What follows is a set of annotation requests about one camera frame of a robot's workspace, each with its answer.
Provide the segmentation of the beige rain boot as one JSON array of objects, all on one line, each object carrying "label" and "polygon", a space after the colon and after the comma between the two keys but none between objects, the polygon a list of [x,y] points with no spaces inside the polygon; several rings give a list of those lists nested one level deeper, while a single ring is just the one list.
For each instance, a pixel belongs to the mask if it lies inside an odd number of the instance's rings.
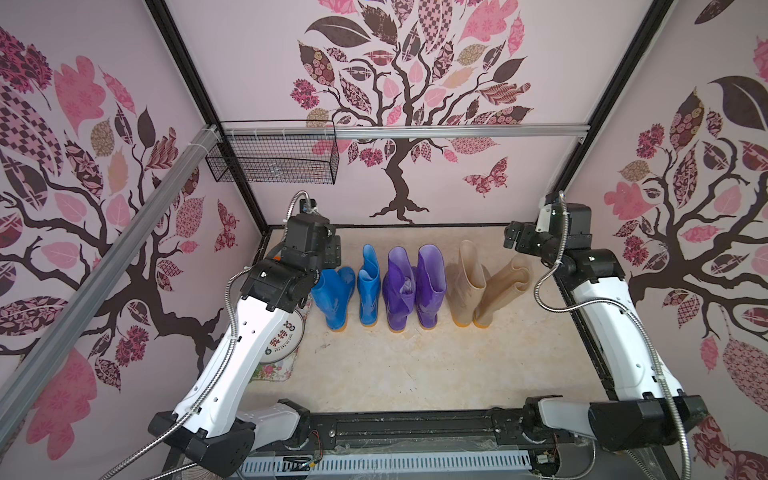
[{"label": "beige rain boot", "polygon": [[474,325],[479,328],[490,326],[494,314],[526,293],[532,282],[529,257],[515,255],[506,266],[486,279],[485,291],[474,310]]},{"label": "beige rain boot", "polygon": [[459,327],[467,327],[487,287],[485,270],[472,241],[460,242],[457,260],[446,267],[446,278],[452,320]]}]

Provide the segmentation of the blue rain boot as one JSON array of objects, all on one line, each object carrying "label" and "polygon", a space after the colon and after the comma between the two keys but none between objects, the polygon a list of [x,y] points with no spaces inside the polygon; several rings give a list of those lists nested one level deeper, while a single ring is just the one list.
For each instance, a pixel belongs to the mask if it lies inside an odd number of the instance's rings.
[{"label": "blue rain boot", "polygon": [[372,327],[378,321],[381,272],[374,247],[366,244],[362,248],[363,264],[357,276],[360,296],[359,318],[365,327]]},{"label": "blue rain boot", "polygon": [[355,272],[350,267],[325,269],[311,293],[318,309],[325,316],[331,331],[342,331],[346,326],[348,304],[354,292]]}]

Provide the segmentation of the purple rain boot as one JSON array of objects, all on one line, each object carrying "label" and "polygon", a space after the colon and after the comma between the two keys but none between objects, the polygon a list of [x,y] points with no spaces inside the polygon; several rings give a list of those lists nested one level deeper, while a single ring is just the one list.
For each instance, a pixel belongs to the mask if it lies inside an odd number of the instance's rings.
[{"label": "purple rain boot", "polygon": [[402,332],[408,316],[414,310],[416,280],[407,251],[394,247],[388,254],[388,270],[383,281],[388,327],[393,332]]},{"label": "purple rain boot", "polygon": [[418,251],[415,308],[419,324],[431,330],[438,322],[438,312],[446,295],[445,263],[441,250],[432,244]]}]

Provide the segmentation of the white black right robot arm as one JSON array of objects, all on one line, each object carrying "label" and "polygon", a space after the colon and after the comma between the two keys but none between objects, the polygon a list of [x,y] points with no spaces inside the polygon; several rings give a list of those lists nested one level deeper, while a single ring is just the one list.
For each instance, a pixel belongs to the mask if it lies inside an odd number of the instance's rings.
[{"label": "white black right robot arm", "polygon": [[653,347],[619,260],[609,249],[593,248],[590,225],[589,207],[556,200],[537,221],[505,228],[505,248],[547,267],[534,298],[541,298],[545,282],[555,283],[565,304],[543,308],[573,319],[608,396],[593,402],[529,398],[526,427],[569,431],[608,451],[671,445],[687,451],[688,433],[708,414],[705,402],[684,391]]}]

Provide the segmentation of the horizontal aluminium rail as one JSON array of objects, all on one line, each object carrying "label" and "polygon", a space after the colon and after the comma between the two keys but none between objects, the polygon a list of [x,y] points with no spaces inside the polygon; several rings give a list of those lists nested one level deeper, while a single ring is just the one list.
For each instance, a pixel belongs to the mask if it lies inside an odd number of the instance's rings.
[{"label": "horizontal aluminium rail", "polygon": [[415,139],[415,138],[513,138],[585,137],[586,124],[516,124],[454,126],[371,126],[371,127],[274,127],[226,128],[224,136],[321,136],[336,139]]}]

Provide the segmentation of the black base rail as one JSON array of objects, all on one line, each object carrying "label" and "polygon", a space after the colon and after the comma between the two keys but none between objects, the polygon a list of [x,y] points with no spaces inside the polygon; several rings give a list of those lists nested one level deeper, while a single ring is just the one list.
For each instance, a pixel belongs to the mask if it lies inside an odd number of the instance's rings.
[{"label": "black base rail", "polygon": [[301,449],[318,439],[324,447],[342,442],[386,445],[401,440],[490,438],[499,446],[529,445],[520,409],[384,411],[300,414],[293,435],[283,442]]}]

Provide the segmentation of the diagonal aluminium rail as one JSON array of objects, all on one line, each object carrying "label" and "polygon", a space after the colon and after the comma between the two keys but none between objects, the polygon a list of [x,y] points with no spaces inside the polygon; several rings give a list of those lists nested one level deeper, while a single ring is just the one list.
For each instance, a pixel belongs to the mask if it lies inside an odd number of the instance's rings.
[{"label": "diagonal aluminium rail", "polygon": [[140,247],[154,231],[193,170],[220,140],[219,128],[200,129],[185,147],[161,184],[140,207],[126,230],[103,257],[96,271],[73,294],[60,318],[46,329],[35,347],[1,389],[1,444],[6,445],[17,426],[96,316]]}]

